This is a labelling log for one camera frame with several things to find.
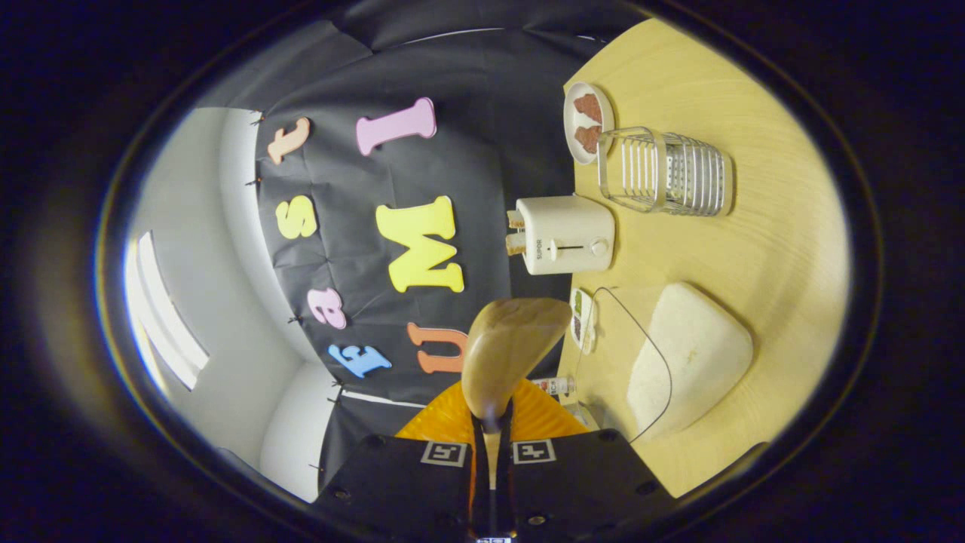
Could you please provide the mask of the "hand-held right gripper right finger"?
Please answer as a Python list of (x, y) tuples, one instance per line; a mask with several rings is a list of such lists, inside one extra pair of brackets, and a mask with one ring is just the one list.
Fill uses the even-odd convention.
[(514, 542), (650, 536), (675, 510), (675, 499), (621, 433), (586, 429), (533, 382), (517, 385), (504, 421), (496, 536)]

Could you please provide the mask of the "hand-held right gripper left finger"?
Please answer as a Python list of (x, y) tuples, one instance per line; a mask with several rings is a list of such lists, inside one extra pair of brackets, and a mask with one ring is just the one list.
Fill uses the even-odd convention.
[(313, 506), (357, 542), (476, 542), (493, 534), (489, 471), (458, 382), (395, 434), (362, 437)]

